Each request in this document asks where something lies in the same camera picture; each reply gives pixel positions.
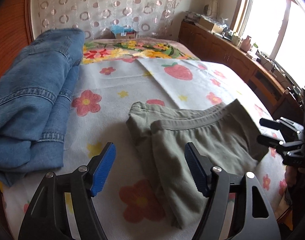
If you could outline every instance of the olive green pants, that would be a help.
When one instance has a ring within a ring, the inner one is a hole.
[[[260,131],[238,100],[204,111],[137,102],[126,124],[156,197],[179,228],[199,220],[206,204],[184,157],[186,143],[192,142],[213,165],[238,175],[254,170],[268,152],[257,143]]]

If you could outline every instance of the plastic bag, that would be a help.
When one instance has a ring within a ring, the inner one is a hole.
[[[130,33],[132,32],[134,29],[133,28],[125,28],[122,26],[118,26],[118,25],[113,25],[111,28],[111,32],[113,34],[118,34],[118,33]]]

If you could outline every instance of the elastic waistband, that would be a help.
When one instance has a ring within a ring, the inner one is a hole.
[[[237,113],[242,109],[243,111],[245,111],[244,107],[240,104],[238,99],[236,99],[224,107],[218,106],[216,108],[213,108],[212,111],[208,111],[208,109],[203,111],[204,115],[202,117],[194,116],[192,119],[188,120],[163,119],[155,121],[151,124],[150,129],[152,133],[156,133],[159,130],[176,131],[194,129],[216,122],[222,119],[224,116],[228,114]]]
[[[161,117],[165,117],[167,119],[186,120],[186,119],[204,117],[205,115],[209,115],[212,112],[216,112],[217,110],[222,109],[225,106],[226,105],[224,103],[220,103],[206,110],[190,110],[190,109],[170,109],[165,106],[136,102],[131,106],[129,114],[137,114],[138,112],[140,113],[148,112],[148,113],[158,114]]]

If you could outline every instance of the cardboard box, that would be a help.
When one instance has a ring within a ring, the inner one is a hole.
[[[205,27],[206,29],[210,30],[211,32],[214,32],[214,33],[219,33],[221,34],[222,31],[223,31],[223,28],[212,23],[212,22],[209,22],[207,21],[206,19],[204,19],[203,17],[200,18],[199,20],[199,24],[203,27]]]
[[[115,34],[115,39],[135,39],[136,38],[136,31],[131,33],[117,33]]]

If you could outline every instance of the white blanket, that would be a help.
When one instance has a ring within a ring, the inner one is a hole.
[[[170,108],[207,109],[238,98],[259,126],[261,117],[271,118],[251,89],[228,67],[209,62],[176,59],[137,59],[91,63],[80,66],[79,80],[65,138],[64,167],[70,173],[101,152],[107,142],[117,157],[107,182],[93,203],[108,239],[191,239],[198,223],[180,230],[170,226],[160,210],[126,127],[134,102],[162,104]],[[263,133],[282,138],[279,132],[260,127]],[[256,176],[276,209],[285,189],[281,157],[269,151],[256,168]],[[35,190],[47,171],[28,174],[11,188],[2,187],[9,228],[18,238],[20,226]],[[80,239],[71,198],[66,195],[70,229]],[[227,236],[229,222],[222,237]]]

